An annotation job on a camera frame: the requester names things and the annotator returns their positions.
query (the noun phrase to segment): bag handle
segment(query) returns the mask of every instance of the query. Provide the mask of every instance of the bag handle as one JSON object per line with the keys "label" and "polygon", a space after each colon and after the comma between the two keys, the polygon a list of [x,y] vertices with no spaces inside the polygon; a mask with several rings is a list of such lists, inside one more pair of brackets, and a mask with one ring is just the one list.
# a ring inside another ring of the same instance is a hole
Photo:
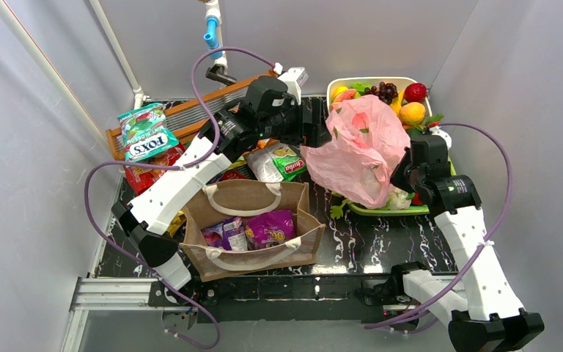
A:
{"label": "bag handle", "polygon": [[266,187],[272,194],[275,195],[275,200],[271,203],[271,205],[267,206],[266,208],[256,209],[256,210],[234,210],[220,206],[215,201],[215,193],[218,190],[217,185],[205,186],[202,188],[204,193],[208,196],[208,202],[210,202],[210,206],[212,206],[215,210],[219,213],[223,213],[230,216],[257,216],[262,213],[267,213],[269,211],[275,210],[279,203],[282,202],[282,185],[281,183],[265,183]]}
{"label": "bag handle", "polygon": [[264,269],[268,266],[271,266],[280,260],[284,259],[285,257],[291,255],[292,253],[296,252],[299,247],[301,247],[301,237],[293,238],[286,243],[280,244],[279,246],[285,246],[284,250],[280,251],[278,254],[275,254],[272,257],[267,258],[259,263],[253,264],[231,264],[225,263],[223,260],[219,259],[219,256],[224,251],[215,248],[215,247],[206,247],[206,257],[213,262],[214,265],[217,265],[219,268],[222,268],[227,271],[255,271]]}

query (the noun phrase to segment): white basket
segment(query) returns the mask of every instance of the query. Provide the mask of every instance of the white basket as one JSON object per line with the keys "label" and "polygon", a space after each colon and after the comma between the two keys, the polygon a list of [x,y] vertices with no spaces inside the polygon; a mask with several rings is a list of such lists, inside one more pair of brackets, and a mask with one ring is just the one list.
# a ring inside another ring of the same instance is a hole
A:
{"label": "white basket", "polygon": [[[352,77],[352,78],[339,78],[335,81],[332,81],[327,86],[327,108],[331,109],[331,92],[333,92],[337,87],[346,86],[350,88],[350,85],[353,83],[368,83],[372,86],[379,85],[380,82],[385,83],[393,83],[396,88],[398,88],[398,92],[401,90],[409,87],[409,84],[417,83],[417,81],[408,78],[408,77]],[[422,102],[426,107],[426,112],[428,116],[433,115],[433,111],[430,110],[430,104],[428,103],[428,97],[424,99]]]}

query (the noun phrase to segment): purple snack package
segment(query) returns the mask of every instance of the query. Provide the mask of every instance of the purple snack package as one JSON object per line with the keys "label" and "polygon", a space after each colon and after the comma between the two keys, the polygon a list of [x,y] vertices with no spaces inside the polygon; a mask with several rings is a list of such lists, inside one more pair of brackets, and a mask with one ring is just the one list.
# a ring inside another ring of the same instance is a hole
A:
{"label": "purple snack package", "polygon": [[223,223],[206,227],[202,230],[202,235],[204,235],[208,246],[221,247],[221,242],[223,241]]}
{"label": "purple snack package", "polygon": [[247,238],[254,249],[277,246],[295,237],[291,210],[277,210],[247,220]]}
{"label": "purple snack package", "polygon": [[223,227],[223,241],[221,246],[228,251],[244,252],[247,250],[247,237],[243,218],[236,216],[221,222]]}

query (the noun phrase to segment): teal candy bag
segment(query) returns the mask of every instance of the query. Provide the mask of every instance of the teal candy bag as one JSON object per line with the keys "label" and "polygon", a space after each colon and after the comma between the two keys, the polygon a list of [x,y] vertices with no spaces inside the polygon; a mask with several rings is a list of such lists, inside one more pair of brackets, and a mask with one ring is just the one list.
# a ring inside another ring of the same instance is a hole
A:
{"label": "teal candy bag", "polygon": [[178,145],[178,139],[165,126],[161,103],[126,112],[117,120],[122,128],[126,161],[147,159]]}

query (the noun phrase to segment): robotic arm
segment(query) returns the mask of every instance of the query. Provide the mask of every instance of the robotic arm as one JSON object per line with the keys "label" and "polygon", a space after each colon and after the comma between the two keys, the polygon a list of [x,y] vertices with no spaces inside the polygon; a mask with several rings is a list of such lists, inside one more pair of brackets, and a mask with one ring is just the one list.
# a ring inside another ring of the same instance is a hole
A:
{"label": "robotic arm", "polygon": [[[325,118],[315,99],[314,108],[301,104],[304,68],[294,67],[278,78],[261,76],[242,100],[228,103],[215,114],[221,132],[215,152],[196,166],[168,171],[127,206],[117,202],[111,211],[146,263],[179,290],[191,275],[177,253],[177,243],[163,236],[175,215],[208,181],[226,170],[260,139],[319,147],[331,140]],[[236,112],[231,111],[238,105]],[[176,162],[183,166],[212,146],[214,130],[207,122]]]}
{"label": "robotic arm", "polygon": [[[485,219],[471,179],[452,176],[446,141],[440,136],[417,136],[394,171],[391,183],[416,192],[446,237],[456,263],[467,263],[479,244],[484,250],[463,277],[466,298],[453,291],[430,306],[448,326],[456,351],[516,351],[545,326],[538,313],[526,312],[501,270],[492,243],[484,240]],[[420,302],[437,295],[445,284],[418,262],[396,265],[386,283],[390,293]]]}

